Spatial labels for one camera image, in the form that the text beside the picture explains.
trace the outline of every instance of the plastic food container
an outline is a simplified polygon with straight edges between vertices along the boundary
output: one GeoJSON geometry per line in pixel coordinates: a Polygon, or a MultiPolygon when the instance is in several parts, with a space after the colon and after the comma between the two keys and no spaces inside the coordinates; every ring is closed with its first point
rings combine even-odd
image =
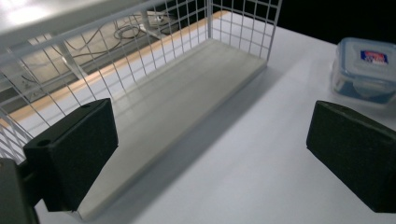
{"type": "Polygon", "coordinates": [[[396,93],[396,46],[344,38],[332,68],[332,89],[361,102],[389,103],[396,93]]]}

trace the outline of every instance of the white table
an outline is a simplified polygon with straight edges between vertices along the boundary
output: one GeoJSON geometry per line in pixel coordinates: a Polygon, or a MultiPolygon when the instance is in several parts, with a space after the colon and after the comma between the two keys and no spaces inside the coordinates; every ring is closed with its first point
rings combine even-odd
{"type": "MultiPolygon", "coordinates": [[[[173,146],[92,223],[395,223],[376,214],[306,149],[316,100],[396,130],[387,109],[335,98],[335,48],[277,28],[265,71],[173,146]]],[[[79,223],[37,207],[41,223],[79,223]]]]}

